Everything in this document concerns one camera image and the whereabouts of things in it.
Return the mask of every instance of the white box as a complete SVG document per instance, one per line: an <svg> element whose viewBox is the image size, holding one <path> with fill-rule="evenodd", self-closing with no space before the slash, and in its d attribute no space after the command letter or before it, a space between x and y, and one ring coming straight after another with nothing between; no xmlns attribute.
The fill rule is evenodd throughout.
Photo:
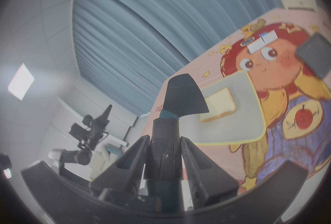
<svg viewBox="0 0 331 224"><path fill-rule="evenodd" d="M255 40L253 43L247 45L247 48L251 54L254 54L256 51L259 51L261 48L265 46L263 39L260 37Z"/></svg>
<svg viewBox="0 0 331 224"><path fill-rule="evenodd" d="M272 30L271 32L262 36L262 39L263 39L265 45L268 45L268 44L276 41L278 39L278 36L276 35L275 30Z"/></svg>

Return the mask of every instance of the blue curtain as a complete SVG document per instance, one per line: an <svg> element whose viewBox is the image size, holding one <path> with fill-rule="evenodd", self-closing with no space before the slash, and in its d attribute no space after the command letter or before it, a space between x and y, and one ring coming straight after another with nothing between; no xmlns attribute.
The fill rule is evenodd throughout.
<svg viewBox="0 0 331 224"><path fill-rule="evenodd" d="M140 116L163 82L280 0L74 0L81 76Z"/></svg>

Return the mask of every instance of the red apple illustration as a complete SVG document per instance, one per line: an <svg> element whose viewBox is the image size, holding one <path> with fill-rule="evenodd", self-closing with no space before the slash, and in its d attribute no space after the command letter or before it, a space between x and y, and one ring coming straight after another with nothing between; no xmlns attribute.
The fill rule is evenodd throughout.
<svg viewBox="0 0 331 224"><path fill-rule="evenodd" d="M305 109L304 105L302 109L295 114L295 123L300 129L307 129L312 124L313 115L309 109Z"/></svg>

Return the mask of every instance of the red hair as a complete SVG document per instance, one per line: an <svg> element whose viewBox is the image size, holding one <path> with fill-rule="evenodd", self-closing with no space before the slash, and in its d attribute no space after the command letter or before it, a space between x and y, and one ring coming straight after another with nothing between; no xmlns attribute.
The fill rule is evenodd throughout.
<svg viewBox="0 0 331 224"><path fill-rule="evenodd" d="M220 67L222 75L225 77L225 76L228 76L237 71L237 68L236 68L237 56L243 49L247 48L247 45L244 45L244 44L247 44L249 39L254 37L252 39L257 40L260 37L259 35L261 35L265 32L269 33L272 30L275 30L275 33L278 36L278 38L288 40L292 44L294 44L296 47L303 44L310 37L309 34L304 29L302 29L296 25L293 25L293 24L288 24L288 23L286 23L286 24L285 23L269 24L269 25L263 27L262 29L260 29L259 31L257 31L254 35L250 36L248 39L242 38L241 40L239 40L238 42L236 42L235 44L232 45L232 49L228 50L228 52L222 57L221 67ZM304 71L304 74L306 74L306 75L314 75L312 70L310 68L308 68L308 66L305 64L304 64L303 71Z"/></svg>

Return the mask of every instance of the white ceiling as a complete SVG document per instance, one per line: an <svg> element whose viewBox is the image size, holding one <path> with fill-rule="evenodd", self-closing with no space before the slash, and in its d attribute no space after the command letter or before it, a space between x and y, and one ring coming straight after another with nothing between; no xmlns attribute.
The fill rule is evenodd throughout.
<svg viewBox="0 0 331 224"><path fill-rule="evenodd" d="M0 151L14 174L34 161L79 70L72 46L72 0L10 0L0 14ZM24 63L35 82L22 101L7 91Z"/></svg>

